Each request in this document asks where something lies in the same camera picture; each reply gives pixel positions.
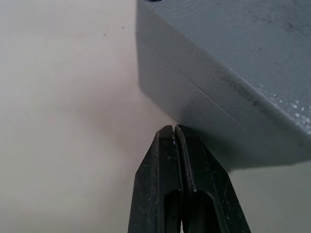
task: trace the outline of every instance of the clamp jaw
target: clamp jaw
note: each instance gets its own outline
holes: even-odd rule
[[[134,182],[128,233],[250,233],[227,172],[185,126],[159,130]]]

